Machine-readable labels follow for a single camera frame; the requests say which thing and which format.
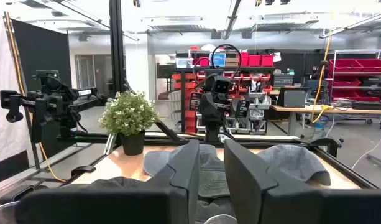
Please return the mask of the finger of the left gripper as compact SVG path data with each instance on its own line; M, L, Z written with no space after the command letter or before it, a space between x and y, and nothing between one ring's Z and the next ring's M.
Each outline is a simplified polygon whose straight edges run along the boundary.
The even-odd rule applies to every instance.
M221 107L221 105L224 103L224 94L223 93L214 93L213 94L213 101L214 104L217 107L217 115L219 116L219 119L223 118L224 115L224 108Z
M213 96L211 93L202 94L200 99L199 112L206 120L212 120L213 118Z

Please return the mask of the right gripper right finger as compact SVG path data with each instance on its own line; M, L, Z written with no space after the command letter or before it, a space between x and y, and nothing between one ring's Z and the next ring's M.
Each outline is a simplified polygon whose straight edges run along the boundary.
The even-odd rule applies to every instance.
M231 139L224 165L238 223L381 223L381 189L316 189Z

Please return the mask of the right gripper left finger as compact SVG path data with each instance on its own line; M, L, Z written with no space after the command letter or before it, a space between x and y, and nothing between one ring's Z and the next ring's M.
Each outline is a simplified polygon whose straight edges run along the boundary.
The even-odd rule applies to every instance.
M37 190L15 208L17 223L194 223L200 145L192 140L146 182L115 177Z

